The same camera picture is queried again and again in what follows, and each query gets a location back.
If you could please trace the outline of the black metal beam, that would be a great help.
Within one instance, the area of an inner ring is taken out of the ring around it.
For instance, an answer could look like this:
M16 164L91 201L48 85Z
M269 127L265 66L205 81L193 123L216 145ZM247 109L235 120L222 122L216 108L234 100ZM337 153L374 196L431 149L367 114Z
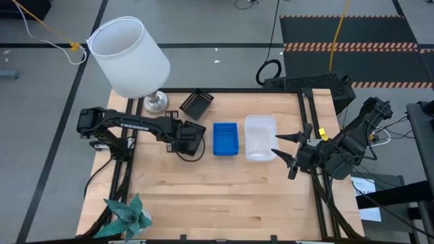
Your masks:
M434 200L434 190L427 181L380 190L356 197L360 209Z

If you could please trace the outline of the blue plastic basket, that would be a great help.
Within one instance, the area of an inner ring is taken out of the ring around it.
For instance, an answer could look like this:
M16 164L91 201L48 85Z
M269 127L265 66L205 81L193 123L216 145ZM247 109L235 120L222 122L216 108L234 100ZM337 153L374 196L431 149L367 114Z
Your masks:
M236 123L213 124L213 154L234 156L239 152L238 126Z

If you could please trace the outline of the teal artificial plant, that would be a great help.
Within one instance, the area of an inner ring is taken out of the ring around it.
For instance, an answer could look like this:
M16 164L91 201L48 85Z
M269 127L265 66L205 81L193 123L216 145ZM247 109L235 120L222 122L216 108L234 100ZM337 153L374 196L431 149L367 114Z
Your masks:
M127 244L135 235L139 235L142 229L147 229L153 224L151 218L143 212L143 204L139 194L135 195L129 205L108 199L105 199L104 202L117 216L117 219L99 230L94 238L109 237L126 232L125 244Z

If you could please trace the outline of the white paper sheet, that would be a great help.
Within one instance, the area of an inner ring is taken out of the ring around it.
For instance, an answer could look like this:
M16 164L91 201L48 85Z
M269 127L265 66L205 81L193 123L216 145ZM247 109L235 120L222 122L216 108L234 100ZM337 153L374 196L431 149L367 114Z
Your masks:
M376 192L376 187L374 181L371 179L365 180L364 178L351 177L352 183L357 188L355 190L355 195L361 196L361 192L363 194L368 194L371 192ZM379 207L360 209L359 215L362 220L372 221L372 222L381 222L381 214Z

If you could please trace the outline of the white shade silver table lamp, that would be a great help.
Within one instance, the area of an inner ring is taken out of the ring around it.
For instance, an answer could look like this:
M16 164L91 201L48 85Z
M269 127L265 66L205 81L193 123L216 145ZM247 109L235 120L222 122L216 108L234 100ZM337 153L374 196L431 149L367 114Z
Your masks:
M139 19L115 18L86 42L116 94L143 98L145 109L154 115L168 109L169 98L159 89L170 75L170 61Z

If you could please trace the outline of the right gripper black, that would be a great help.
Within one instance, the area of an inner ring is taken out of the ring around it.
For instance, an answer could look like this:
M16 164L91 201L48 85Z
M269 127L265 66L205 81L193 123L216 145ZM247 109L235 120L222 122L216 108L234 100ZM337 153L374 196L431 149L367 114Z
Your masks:
M298 149L296 155L292 155L282 152L277 149L272 149L278 157L283 159L286 165L289 167L289 179L294 179L298 170L307 174L317 175L317 168L319 165L319 144L322 140L314 139L313 144L310 143L310 135L313 130L313 126L310 123L304 125L304 131L300 131L296 134L288 135L276 135L276 138L298 143Z

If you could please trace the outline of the black hazard-striped floor mat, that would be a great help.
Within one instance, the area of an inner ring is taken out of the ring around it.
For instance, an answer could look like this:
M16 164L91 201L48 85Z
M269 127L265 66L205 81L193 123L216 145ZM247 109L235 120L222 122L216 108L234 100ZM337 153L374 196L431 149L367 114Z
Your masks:
M403 16L285 15L280 24L288 76L333 71L358 88L434 89L434 48L417 43Z

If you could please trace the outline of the black aluminium table frame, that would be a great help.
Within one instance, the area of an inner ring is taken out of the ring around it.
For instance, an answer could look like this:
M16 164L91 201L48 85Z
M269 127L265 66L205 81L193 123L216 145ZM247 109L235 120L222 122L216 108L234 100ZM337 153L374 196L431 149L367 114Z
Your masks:
M299 173L288 179L281 159L253 162L243 152L217 157L212 152L215 122L243 127L248 115L272 115L278 134L302 129L298 96L260 89L213 89L213 101L200 118L206 127L200 160L186 162L167 153L147 132L137 136L128 197L139 196L151 214L143 239L227 239L281 241L321 239L312 181Z

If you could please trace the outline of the black box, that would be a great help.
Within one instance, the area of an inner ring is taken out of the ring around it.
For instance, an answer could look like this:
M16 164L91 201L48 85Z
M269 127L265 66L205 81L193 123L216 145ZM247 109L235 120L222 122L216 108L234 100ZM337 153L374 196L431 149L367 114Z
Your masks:
M21 19L20 11L27 20L35 20L36 16L44 20L52 7L51 0L0 0L0 19Z

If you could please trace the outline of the black computer case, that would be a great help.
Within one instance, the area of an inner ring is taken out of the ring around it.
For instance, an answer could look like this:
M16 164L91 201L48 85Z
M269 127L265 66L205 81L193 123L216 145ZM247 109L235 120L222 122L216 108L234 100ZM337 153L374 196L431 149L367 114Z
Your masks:
M277 90L329 89L336 114L339 114L356 99L355 92L351 87L351 78L342 73L266 79L262 87Z

